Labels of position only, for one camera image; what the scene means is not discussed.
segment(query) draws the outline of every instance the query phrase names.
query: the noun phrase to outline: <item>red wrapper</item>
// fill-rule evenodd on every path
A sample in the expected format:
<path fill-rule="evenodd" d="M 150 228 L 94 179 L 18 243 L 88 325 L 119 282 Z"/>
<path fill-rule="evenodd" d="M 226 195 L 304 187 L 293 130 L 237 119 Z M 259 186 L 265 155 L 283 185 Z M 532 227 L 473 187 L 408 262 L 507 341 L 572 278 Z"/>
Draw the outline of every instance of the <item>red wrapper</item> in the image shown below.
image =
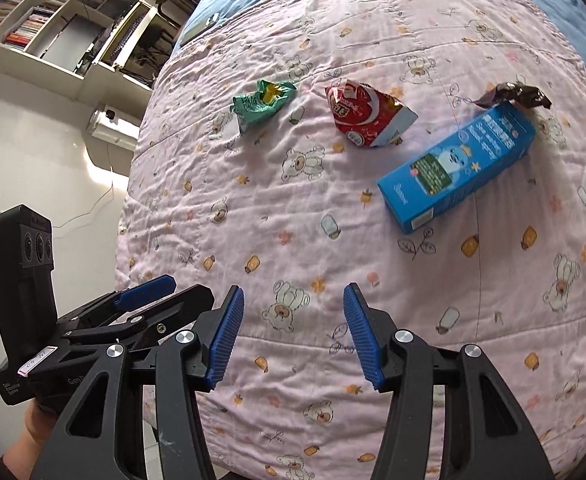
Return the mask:
<path fill-rule="evenodd" d="M 325 91 L 335 126 L 356 146 L 374 148 L 396 142 L 417 119 L 395 97 L 364 83 L 340 79 Z"/>

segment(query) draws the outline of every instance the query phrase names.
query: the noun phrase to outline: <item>green snack bag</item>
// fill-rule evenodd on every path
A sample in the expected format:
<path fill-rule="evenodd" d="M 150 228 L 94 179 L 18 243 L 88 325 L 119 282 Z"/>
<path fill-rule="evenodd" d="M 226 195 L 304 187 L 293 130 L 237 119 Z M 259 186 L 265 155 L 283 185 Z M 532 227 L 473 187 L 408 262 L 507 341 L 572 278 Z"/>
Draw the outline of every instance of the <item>green snack bag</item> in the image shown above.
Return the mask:
<path fill-rule="evenodd" d="M 260 79 L 257 81 L 257 92 L 234 97 L 231 111 L 237 115 L 240 135 L 245 135 L 251 125 L 275 115 L 294 95 L 293 83 L 271 83 Z"/>

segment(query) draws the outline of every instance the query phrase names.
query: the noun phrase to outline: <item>tiled floor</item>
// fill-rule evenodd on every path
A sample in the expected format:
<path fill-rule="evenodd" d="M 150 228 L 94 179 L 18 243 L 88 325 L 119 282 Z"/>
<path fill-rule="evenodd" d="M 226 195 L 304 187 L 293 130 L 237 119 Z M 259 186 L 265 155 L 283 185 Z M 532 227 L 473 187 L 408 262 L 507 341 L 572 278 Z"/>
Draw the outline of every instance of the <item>tiled floor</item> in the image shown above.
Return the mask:
<path fill-rule="evenodd" d="M 146 423 L 144 424 L 144 457 L 146 459 L 146 477 L 148 480 L 163 480 L 160 449 L 155 441 L 151 426 Z M 228 472 L 215 465 L 213 470 L 217 478 L 222 478 Z"/>

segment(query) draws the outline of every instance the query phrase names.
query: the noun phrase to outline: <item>blue box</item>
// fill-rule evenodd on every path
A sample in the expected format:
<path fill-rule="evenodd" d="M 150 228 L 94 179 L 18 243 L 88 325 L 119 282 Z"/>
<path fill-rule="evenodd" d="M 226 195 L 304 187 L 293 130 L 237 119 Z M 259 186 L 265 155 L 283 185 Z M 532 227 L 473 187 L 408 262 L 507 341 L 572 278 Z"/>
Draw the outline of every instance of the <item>blue box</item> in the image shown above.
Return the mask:
<path fill-rule="evenodd" d="M 525 115 L 505 102 L 383 176 L 377 186 L 408 234 L 513 164 L 534 136 Z"/>

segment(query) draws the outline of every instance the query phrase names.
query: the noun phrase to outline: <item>white bookshelf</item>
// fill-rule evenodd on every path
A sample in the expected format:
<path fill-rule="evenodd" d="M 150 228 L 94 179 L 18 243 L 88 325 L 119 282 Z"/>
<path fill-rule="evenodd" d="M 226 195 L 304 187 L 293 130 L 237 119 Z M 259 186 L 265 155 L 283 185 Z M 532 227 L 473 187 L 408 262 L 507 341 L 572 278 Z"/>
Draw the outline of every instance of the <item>white bookshelf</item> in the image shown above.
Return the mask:
<path fill-rule="evenodd" d="M 41 59 L 41 56 L 76 15 L 100 27 L 111 27 L 113 19 L 100 12 L 100 6 L 94 9 L 82 0 L 55 0 L 60 3 L 60 7 L 36 32 L 24 50 L 3 44 L 6 35 L 17 28 L 25 15 L 46 1 L 22 0 L 0 23 L 0 72 L 90 106 L 107 102 L 141 119 L 151 90 L 120 70 L 135 68 L 134 72 L 144 72 L 145 67 L 136 66 L 131 54 L 143 32 L 151 24 L 160 25 L 177 38 L 177 30 L 157 14 L 155 0 L 140 0 L 132 6 L 111 31 L 83 76 Z M 171 6 L 170 10 L 172 18 L 185 21 L 186 16 L 177 6 Z M 127 34 L 138 18 L 140 22 L 137 27 Z"/>

